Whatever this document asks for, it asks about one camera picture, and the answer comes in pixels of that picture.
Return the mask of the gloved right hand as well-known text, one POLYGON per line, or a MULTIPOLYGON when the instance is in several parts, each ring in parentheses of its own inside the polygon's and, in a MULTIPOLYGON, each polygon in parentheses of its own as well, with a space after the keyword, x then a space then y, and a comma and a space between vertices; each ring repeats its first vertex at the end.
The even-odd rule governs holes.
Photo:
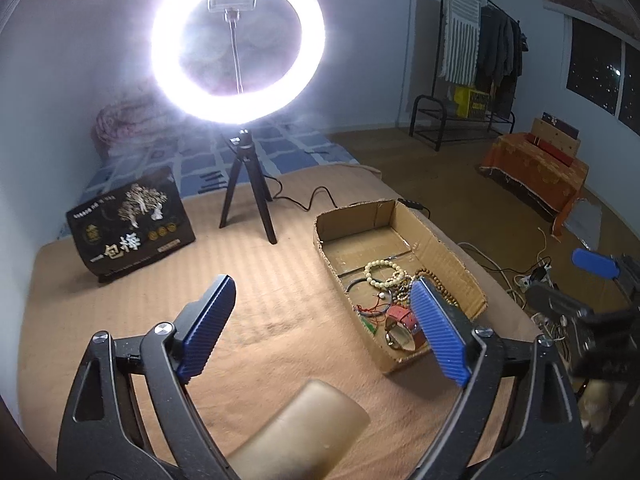
POLYGON ((582 428, 590 430, 593 434, 600 434, 610 421, 615 402, 616 385, 614 382, 590 379, 578 401, 582 428))

